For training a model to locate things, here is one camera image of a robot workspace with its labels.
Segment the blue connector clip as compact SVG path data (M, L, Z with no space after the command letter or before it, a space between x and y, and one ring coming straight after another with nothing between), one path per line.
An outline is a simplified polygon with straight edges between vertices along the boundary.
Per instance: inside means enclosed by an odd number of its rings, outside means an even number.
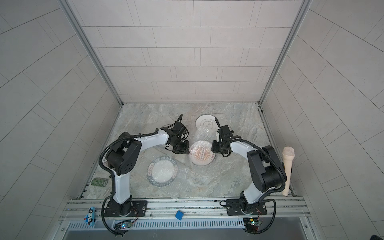
M95 221L96 221L95 207L90 207L88 209L88 214L85 216L84 221L89 227L93 227L95 225Z

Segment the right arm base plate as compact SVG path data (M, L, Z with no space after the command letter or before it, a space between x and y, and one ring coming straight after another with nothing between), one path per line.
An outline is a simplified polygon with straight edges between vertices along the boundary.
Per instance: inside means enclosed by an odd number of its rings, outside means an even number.
M266 205L263 202L249 204L243 199L227 199L220 202L227 210L228 216L267 215Z

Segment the green rimmed plate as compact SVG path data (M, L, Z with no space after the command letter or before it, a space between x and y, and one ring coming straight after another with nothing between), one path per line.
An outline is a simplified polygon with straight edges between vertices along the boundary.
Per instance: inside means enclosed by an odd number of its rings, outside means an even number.
M174 125L164 126L164 127L161 127L160 130L166 132L168 135L172 135L172 134L174 134L174 132L172 130L173 126Z
M147 180L155 187L170 185L178 175L178 165L170 157L158 157L153 160L147 169Z

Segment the right circuit board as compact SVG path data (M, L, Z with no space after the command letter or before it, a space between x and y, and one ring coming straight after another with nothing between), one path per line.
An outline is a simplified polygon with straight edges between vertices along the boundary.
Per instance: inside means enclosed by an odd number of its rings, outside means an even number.
M262 221L259 219L243 219L245 231L256 233L259 229L259 226L262 224Z

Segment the green rimmed plate near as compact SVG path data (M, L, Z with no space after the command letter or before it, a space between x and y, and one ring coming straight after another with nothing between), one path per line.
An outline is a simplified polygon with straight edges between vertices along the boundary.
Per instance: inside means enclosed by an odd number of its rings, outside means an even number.
M153 160L147 169L147 180L155 187L170 185L178 175L178 165L170 157L158 157Z

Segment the blue square tag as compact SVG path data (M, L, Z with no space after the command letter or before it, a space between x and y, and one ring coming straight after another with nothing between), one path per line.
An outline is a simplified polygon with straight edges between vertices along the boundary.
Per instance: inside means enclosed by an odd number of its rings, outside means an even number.
M182 211L177 211L175 218L181 221L183 219L184 213Z

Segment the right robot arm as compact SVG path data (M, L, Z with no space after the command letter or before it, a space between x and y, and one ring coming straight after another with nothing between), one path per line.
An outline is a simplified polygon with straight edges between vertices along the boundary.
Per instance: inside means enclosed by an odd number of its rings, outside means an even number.
M267 196L285 189L285 168L272 146L259 147L235 136L234 131L227 125L221 126L217 118L215 122L218 139L212 142L212 152L224 158L235 153L248 160L252 183L241 192L236 204L244 214L253 214L267 202Z

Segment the orange sunburst dinner plate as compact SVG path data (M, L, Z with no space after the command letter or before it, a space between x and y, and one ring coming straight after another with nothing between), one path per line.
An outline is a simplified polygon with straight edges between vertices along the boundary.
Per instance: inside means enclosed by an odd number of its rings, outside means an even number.
M194 165L206 166L213 162L216 154L212 152L212 143L197 141L190 147L189 158Z

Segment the bubble wrap sheet near plate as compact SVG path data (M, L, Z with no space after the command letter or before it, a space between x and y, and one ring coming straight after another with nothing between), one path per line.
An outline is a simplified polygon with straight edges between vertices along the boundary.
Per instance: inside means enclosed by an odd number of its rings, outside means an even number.
M170 185L159 188L147 180L147 169L153 160L163 156L174 159L179 170L176 179ZM178 198L186 193L190 185L190 173L190 168L175 158L155 148L150 148L140 153L135 168L131 172L131 190L133 194L138 193L145 198Z

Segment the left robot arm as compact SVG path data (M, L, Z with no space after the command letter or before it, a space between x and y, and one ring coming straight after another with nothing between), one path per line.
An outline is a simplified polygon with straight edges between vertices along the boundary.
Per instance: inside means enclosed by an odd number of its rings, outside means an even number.
M188 155L189 131L182 123L183 115L168 126L156 129L153 133L131 135L122 133L109 144L99 157L99 166L110 174L112 192L107 199L107 208L120 216L127 216L132 207L130 192L130 172L134 169L140 152L159 145L171 146L174 154Z

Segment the green patterned roll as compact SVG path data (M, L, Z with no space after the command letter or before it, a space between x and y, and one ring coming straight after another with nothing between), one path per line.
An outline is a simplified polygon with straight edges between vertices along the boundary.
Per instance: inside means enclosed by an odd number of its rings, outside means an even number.
M108 184L108 179L105 178L93 178L91 181L91 185L95 187L104 188Z

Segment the green rimmed plate far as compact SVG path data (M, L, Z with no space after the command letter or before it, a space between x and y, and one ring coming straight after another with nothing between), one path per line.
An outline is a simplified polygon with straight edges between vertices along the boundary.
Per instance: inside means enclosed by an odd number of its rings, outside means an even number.
M174 125L164 126L164 127L161 127L160 130L166 132L168 135L172 135L172 134L174 134L174 132L172 130L173 126Z

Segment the beige foam microphone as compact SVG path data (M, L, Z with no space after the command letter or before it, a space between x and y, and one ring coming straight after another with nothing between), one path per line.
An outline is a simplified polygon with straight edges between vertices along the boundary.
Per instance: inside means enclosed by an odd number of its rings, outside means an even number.
M295 158L295 150L292 147L284 147L282 152L285 173L287 176L285 189L282 191L283 196L287 197L290 191L292 165Z

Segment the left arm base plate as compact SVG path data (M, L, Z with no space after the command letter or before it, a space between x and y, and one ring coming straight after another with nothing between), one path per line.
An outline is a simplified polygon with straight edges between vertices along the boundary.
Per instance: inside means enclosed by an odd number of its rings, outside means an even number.
M144 217L147 205L147 201L127 201L126 203L118 204L115 200L112 200L108 202L104 216L107 218Z

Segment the circuit board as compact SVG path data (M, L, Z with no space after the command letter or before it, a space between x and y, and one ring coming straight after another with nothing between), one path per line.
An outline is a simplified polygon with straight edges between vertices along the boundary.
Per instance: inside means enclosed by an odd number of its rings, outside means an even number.
M130 220L118 222L114 225L114 230L116 231L127 231L132 227L133 223Z
M259 229L259 226L262 224L262 221L259 219L243 219L245 231L256 233Z

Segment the left circuit board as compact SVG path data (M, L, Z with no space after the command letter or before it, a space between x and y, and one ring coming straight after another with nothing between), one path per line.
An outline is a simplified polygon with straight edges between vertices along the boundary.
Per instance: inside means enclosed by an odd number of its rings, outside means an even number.
M127 231L132 227L133 223L130 220L118 222L114 225L114 230L116 231Z

